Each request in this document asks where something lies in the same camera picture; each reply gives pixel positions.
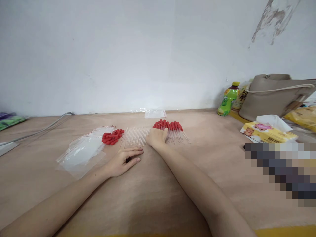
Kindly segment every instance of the yellow package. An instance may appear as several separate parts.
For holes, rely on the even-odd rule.
[[[240,132],[255,143],[291,143],[298,138],[294,133],[281,132],[257,121],[246,123]]]
[[[297,108],[285,115],[284,118],[316,133],[316,106]]]

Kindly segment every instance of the plastic bottle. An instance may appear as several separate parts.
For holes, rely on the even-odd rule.
[[[239,83],[240,82],[233,82],[231,87],[225,91],[222,104],[217,110],[218,115],[227,116],[229,114],[232,104],[239,95]]]
[[[249,89],[250,84],[252,83],[252,81],[253,81],[253,78],[250,79],[249,82],[247,84],[245,84],[241,88],[240,94],[237,97],[237,99],[235,100],[235,102],[233,103],[233,106],[231,107],[231,110],[238,112],[241,109],[241,106],[243,105],[243,103],[244,103],[244,101],[246,99],[246,96],[248,94],[247,90]]]

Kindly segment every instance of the tissue box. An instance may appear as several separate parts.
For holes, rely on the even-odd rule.
[[[292,143],[298,138],[291,132],[281,132],[257,121],[246,123],[240,132],[254,143]]]

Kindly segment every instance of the person's left hand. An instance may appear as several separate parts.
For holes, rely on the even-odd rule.
[[[117,177],[124,174],[132,166],[141,161],[139,157],[126,162],[126,159],[132,156],[143,154],[143,148],[139,146],[119,150],[118,153],[105,165],[110,177]]]

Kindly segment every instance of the finger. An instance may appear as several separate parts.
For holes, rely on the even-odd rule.
[[[128,151],[128,152],[126,152],[126,154],[127,154],[127,157],[126,158],[128,158],[128,157],[132,157],[132,156],[134,156],[134,155],[140,155],[140,154],[143,154],[144,153],[144,151],[143,150],[141,150],[141,151],[137,151],[137,150],[134,150],[134,151]]]
[[[168,135],[168,128],[165,128],[164,129],[164,140],[166,140],[167,135]]]
[[[143,150],[143,148],[140,146],[134,146],[134,147],[126,148],[123,151],[134,151],[134,150]]]
[[[140,161],[141,161],[141,159],[139,157],[132,159],[130,162],[125,164],[126,170],[129,170],[132,166],[136,165]]]

